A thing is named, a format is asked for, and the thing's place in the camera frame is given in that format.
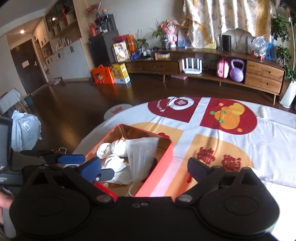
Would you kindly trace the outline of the person's left hand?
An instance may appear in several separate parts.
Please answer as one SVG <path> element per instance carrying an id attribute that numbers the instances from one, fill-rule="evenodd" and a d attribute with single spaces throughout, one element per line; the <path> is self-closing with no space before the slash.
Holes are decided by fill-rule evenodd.
<path id="1" fill-rule="evenodd" d="M 0 223 L 3 225 L 3 209 L 10 209 L 10 206 L 13 202 L 14 198 L 10 197 L 8 194 L 3 191 L 0 192 Z"/>

